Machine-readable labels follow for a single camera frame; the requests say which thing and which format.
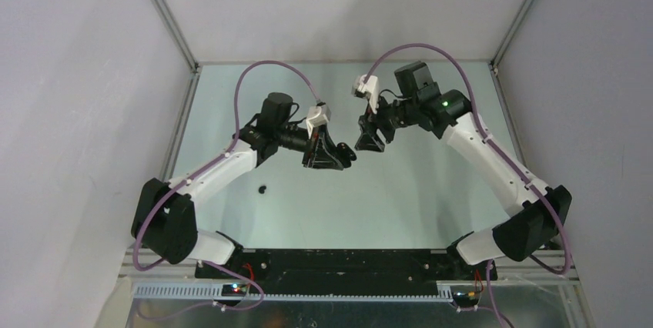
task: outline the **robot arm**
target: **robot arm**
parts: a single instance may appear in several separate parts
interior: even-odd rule
[[[142,243],[171,264],[188,258],[222,265],[231,257],[237,243],[221,233],[197,229],[195,212],[234,179],[263,164],[279,147],[302,152],[302,164],[307,168],[349,168],[356,155],[345,143],[336,145],[331,140],[327,130],[328,107],[320,104],[310,108],[306,117],[308,129],[304,129],[298,126],[299,122],[290,121],[293,105],[296,104],[289,95],[270,93],[263,101],[261,113],[254,115],[239,131],[236,144],[222,161],[194,180],[187,179],[190,172],[169,182],[150,179],[141,191],[132,235],[136,237],[159,199],[185,182],[157,212]]]
[[[395,76],[403,99],[392,103],[378,95],[373,97],[378,93],[375,77],[364,85],[363,75],[354,83],[354,95],[370,101],[359,118],[361,135],[355,149],[383,152],[385,144],[377,131],[381,131],[385,143],[391,143],[396,129],[418,125],[444,140],[478,169],[510,219],[454,242],[452,246],[467,264],[500,256],[521,261],[558,233],[544,204],[477,131],[470,102],[462,93],[440,93],[423,62],[398,69]],[[482,120],[481,125],[489,134]],[[563,186],[552,189],[517,160],[513,161],[526,173],[531,185],[546,189],[546,198],[564,222],[571,202],[569,192]]]

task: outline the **cable clip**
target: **cable clip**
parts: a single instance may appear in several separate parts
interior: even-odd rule
[[[491,133],[491,132],[488,132],[487,130],[485,131],[485,134],[487,134],[487,136],[481,140],[481,142],[482,142],[483,144],[486,144],[487,141],[489,141],[490,139],[493,139],[493,138],[494,138],[494,136],[492,135],[492,133]]]

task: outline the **white wall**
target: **white wall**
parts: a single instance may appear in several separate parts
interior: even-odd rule
[[[651,326],[653,0],[539,0],[499,69],[527,160],[574,201],[599,327]]]
[[[189,71],[150,0],[0,0],[0,316],[92,326]]]
[[[167,0],[201,62],[371,60],[407,42],[489,60],[522,0]],[[406,51],[401,59],[435,59]]]

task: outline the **white panel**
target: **white panel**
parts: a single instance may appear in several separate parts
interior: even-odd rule
[[[150,0],[0,0],[0,315],[93,326],[189,71]]]
[[[203,62],[369,60],[431,42],[490,59],[522,0],[167,0]],[[398,58],[434,58],[406,52]]]
[[[651,326],[653,0],[539,0],[499,69],[533,169],[571,192],[599,327]]]
[[[387,62],[375,72],[381,88],[398,91],[393,71],[405,62]],[[199,80],[176,175],[219,153],[234,132],[233,91],[246,65],[205,66]],[[313,81],[331,108],[334,142],[353,146],[358,116],[367,101],[351,95],[351,85],[370,63],[296,65]],[[429,65],[444,91],[464,89],[446,62]],[[484,121],[512,150],[510,136],[487,64],[463,64]],[[314,104],[301,79],[279,66],[265,65],[246,77],[239,117],[247,122],[269,92],[289,93],[301,105]],[[232,182],[202,205],[199,226],[221,230],[247,247],[427,248],[445,247],[472,229],[507,218],[490,187],[445,142],[418,127],[400,129],[386,152],[359,152],[342,172],[305,169],[302,154],[279,149],[260,167]],[[265,194],[258,193],[261,185]]]

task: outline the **red wire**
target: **red wire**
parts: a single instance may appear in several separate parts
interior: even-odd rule
[[[478,269],[476,269],[476,273],[474,275],[474,280],[478,277],[478,281],[481,282],[481,291],[485,291],[485,287],[483,286],[483,278],[481,278],[481,274],[478,272]]]
[[[245,263],[243,267],[249,270],[249,279],[254,280],[254,269],[252,269],[252,266],[249,263]]]

